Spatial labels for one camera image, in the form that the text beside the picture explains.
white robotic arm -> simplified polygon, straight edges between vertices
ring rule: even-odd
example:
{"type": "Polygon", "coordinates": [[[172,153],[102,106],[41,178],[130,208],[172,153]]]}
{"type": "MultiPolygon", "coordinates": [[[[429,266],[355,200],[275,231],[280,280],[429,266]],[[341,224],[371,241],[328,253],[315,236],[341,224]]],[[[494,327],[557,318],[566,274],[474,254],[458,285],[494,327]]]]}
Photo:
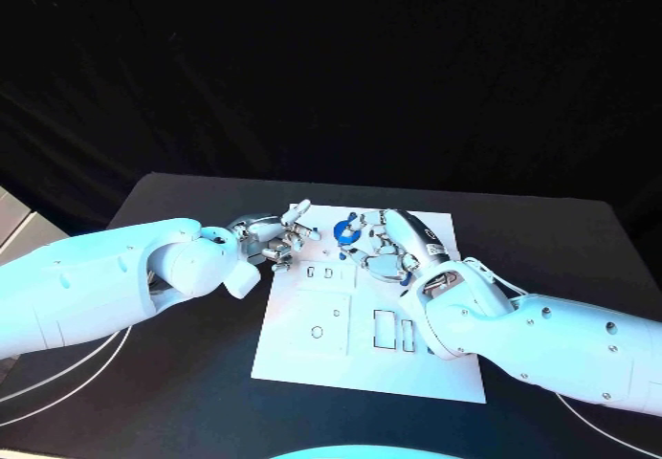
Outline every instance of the white robotic arm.
{"type": "Polygon", "coordinates": [[[90,341],[142,322],[221,283],[244,298],[266,259],[285,271],[304,201],[283,217],[249,215],[229,228],[178,218],[73,237],[0,267],[0,358],[90,341]]]}
{"type": "Polygon", "coordinates": [[[530,295],[477,259],[452,261],[426,224],[403,210],[351,215],[338,225],[342,253],[373,275],[403,285],[412,278],[399,302],[442,359],[479,354],[526,383],[662,416],[662,323],[530,295]],[[373,244],[376,255],[353,248],[367,225],[381,241],[373,244]],[[505,296],[497,280],[517,297],[505,296]]]}

